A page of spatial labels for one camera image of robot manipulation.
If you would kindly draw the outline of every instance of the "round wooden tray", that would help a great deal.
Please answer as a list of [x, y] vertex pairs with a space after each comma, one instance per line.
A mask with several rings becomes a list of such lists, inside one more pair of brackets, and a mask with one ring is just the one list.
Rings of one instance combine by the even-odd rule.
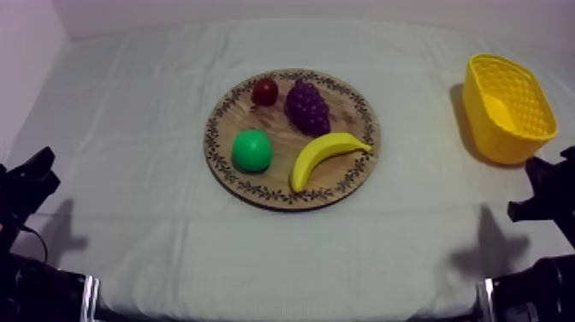
[[[252, 110], [252, 89], [264, 77], [276, 81], [279, 98], [274, 106]], [[299, 152], [313, 140], [303, 135], [283, 111], [286, 96], [298, 79], [319, 90], [329, 106], [332, 132], [349, 132], [373, 149], [323, 161], [311, 173], [305, 191], [296, 194], [291, 191], [288, 178]], [[269, 134], [274, 147], [271, 166], [258, 175], [241, 173], [231, 162], [235, 136], [252, 128]], [[255, 206], [279, 211], [315, 209], [347, 197], [370, 175], [379, 150], [379, 123], [364, 97], [342, 80], [307, 69], [274, 70], [244, 80], [217, 103], [204, 137], [206, 161], [229, 192]]]

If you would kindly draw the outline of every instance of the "table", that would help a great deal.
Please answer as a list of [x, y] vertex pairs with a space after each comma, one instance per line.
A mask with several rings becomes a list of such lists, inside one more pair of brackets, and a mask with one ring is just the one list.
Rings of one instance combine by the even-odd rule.
[[[491, 52], [539, 77], [560, 136], [575, 142], [575, 59], [510, 39], [351, 20], [222, 21], [73, 43], [10, 153], [43, 146], [62, 186], [31, 219], [50, 263], [102, 279], [103, 304], [174, 319], [406, 319], [464, 312], [473, 285], [571, 253], [553, 223], [512, 224], [531, 196], [521, 168], [470, 144], [461, 82]], [[300, 215], [228, 194], [204, 161], [217, 100], [252, 75], [316, 69], [357, 88], [382, 129], [355, 194]], [[33, 241], [16, 245], [39, 253]]]

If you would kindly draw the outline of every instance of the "toy banana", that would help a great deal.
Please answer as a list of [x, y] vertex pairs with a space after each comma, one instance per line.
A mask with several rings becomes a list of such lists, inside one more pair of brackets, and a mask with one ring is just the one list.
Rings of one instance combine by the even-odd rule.
[[290, 185], [296, 193], [304, 189], [313, 168], [324, 159], [334, 155], [364, 150], [369, 152], [371, 146], [366, 145], [349, 133], [328, 133], [311, 141], [301, 150], [295, 160]]

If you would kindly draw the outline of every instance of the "grape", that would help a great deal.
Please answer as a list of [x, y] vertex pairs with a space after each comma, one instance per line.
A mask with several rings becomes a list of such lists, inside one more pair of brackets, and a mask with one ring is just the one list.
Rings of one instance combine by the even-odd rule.
[[287, 118], [302, 133], [320, 136], [329, 133], [329, 107], [313, 84], [297, 80], [286, 98]]

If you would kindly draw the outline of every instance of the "green ball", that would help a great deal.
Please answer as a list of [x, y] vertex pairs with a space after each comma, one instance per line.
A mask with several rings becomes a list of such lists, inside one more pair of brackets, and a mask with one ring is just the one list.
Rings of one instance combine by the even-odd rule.
[[263, 172], [271, 164], [274, 149], [262, 130], [248, 129], [235, 137], [232, 149], [234, 166], [242, 172]]

